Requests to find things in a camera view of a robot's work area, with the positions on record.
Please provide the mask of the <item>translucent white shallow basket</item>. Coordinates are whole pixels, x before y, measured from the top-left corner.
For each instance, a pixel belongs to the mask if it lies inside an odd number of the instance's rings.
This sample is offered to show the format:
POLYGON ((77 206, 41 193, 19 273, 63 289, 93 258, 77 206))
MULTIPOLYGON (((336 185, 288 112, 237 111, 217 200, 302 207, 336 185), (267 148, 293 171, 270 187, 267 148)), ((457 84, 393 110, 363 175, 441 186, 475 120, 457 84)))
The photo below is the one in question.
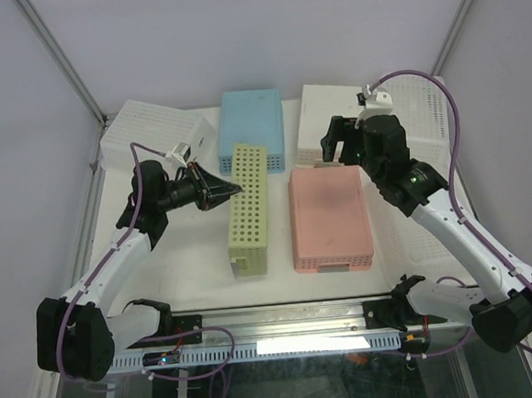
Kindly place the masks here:
POLYGON ((170 165, 164 155, 180 142, 191 146, 190 161, 198 161, 214 148, 216 139, 215 128, 195 111, 128 100, 100 141, 101 166, 107 171, 132 168, 130 144, 133 142, 161 153, 153 155, 139 150, 137 155, 141 161, 155 159, 170 165))

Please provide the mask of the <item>large white perforated basket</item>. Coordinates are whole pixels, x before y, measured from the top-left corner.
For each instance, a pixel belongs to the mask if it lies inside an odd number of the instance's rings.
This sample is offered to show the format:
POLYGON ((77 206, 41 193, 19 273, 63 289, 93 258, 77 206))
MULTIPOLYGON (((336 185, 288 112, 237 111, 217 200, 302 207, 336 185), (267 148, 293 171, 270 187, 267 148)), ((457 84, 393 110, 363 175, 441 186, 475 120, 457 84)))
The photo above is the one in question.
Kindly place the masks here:
POLYGON ((417 75, 402 75, 381 84, 393 101, 393 112, 405 129, 410 156, 448 173, 450 144, 447 99, 441 89, 417 75))

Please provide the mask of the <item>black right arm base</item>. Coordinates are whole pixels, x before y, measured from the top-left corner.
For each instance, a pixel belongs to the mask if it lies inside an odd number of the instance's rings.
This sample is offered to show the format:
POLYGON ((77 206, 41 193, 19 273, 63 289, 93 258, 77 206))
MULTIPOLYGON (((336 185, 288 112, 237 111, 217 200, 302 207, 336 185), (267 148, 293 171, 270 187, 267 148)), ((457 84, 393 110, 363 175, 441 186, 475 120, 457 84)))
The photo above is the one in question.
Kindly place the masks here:
POLYGON ((387 299, 365 300, 362 302, 362 313, 368 330, 377 328, 393 328, 400 332, 407 332, 412 325, 424 324, 426 319, 431 324, 445 324, 447 319, 430 314, 417 313, 408 302, 410 290, 418 283, 425 281, 424 276, 406 275, 390 292, 387 299))

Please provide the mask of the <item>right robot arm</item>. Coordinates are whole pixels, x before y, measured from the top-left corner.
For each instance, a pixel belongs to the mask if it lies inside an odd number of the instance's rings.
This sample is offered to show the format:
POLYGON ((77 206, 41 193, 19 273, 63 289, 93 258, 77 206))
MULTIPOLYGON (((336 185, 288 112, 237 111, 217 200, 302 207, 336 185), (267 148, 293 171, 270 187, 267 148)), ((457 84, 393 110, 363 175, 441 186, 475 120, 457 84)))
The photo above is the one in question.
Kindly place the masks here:
POLYGON ((454 187, 430 164, 410 156, 395 115, 334 116, 328 127, 323 160, 360 166, 383 199, 432 234, 476 283, 464 289, 410 276, 392 292, 395 319, 437 316, 471 328, 496 351, 517 347, 532 332, 532 267, 467 217, 454 187))

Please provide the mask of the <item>yellow green plastic basket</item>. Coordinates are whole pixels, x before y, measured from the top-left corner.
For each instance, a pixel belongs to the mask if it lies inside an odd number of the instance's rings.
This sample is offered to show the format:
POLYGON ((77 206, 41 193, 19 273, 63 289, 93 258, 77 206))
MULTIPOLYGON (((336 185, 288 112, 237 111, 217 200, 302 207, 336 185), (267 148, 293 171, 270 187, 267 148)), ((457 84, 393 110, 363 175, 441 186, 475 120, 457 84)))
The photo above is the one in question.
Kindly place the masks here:
POLYGON ((236 143, 233 146, 232 182, 241 193, 230 199, 229 259, 240 279, 267 273, 268 186, 265 147, 236 143))

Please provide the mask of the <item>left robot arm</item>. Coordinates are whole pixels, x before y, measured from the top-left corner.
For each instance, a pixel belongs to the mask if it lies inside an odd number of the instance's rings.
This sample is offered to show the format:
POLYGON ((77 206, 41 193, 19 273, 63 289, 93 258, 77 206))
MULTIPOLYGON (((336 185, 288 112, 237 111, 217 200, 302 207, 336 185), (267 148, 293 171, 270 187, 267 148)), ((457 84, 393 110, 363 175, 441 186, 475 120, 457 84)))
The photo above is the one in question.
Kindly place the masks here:
POLYGON ((98 382, 120 351, 148 339, 168 342, 176 334, 168 303, 135 300, 117 316, 109 316, 109 308, 131 272, 160 242, 168 212, 189 204, 208 211, 242 191, 197 162, 170 180, 155 160, 134 166, 131 186, 113 241, 97 264, 59 299, 47 297, 37 308, 36 360, 42 370, 98 382))

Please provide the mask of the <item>pink plastic basket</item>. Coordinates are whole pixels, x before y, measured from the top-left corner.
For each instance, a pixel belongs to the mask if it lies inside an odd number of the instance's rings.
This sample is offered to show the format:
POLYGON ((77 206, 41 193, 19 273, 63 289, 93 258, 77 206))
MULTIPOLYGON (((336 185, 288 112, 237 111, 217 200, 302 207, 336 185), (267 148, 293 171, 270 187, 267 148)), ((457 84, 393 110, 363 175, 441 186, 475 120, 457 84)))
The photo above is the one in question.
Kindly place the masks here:
POLYGON ((289 221, 297 272, 371 269, 374 242, 361 173, 350 165, 291 171, 289 221))

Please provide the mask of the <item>light blue plastic basket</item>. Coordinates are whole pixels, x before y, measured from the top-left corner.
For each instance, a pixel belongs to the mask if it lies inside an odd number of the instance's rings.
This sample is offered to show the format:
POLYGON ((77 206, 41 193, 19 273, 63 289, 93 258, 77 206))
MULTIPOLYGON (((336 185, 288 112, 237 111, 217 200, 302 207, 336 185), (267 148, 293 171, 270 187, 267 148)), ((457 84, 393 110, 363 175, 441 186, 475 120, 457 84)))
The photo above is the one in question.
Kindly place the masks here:
POLYGON ((286 151, 283 127, 283 105, 276 88, 223 93, 218 137, 221 174, 231 174, 232 151, 236 143, 265 147, 268 172, 284 172, 286 151))

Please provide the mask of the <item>cream white small basket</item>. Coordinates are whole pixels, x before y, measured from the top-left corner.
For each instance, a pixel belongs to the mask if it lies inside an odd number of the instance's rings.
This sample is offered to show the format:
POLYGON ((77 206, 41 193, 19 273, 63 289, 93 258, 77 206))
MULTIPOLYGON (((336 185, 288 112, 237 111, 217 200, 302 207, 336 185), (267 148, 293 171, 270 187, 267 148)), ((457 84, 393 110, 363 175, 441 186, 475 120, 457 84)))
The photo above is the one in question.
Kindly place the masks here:
POLYGON ((357 95, 360 86, 311 85, 302 87, 295 166, 323 166, 321 139, 330 128, 333 116, 355 118, 362 107, 357 95))

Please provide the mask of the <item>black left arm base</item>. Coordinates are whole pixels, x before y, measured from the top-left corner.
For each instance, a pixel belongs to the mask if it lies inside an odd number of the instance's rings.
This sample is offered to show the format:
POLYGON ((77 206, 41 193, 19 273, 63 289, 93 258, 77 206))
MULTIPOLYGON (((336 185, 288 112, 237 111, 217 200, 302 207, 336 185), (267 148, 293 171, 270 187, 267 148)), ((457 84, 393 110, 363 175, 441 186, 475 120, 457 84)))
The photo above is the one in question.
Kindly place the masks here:
POLYGON ((202 343, 202 314, 177 313, 172 316, 172 320, 173 323, 169 333, 155 334, 154 336, 143 338, 141 341, 132 344, 130 349, 155 346, 175 347, 175 345, 184 347, 202 343))

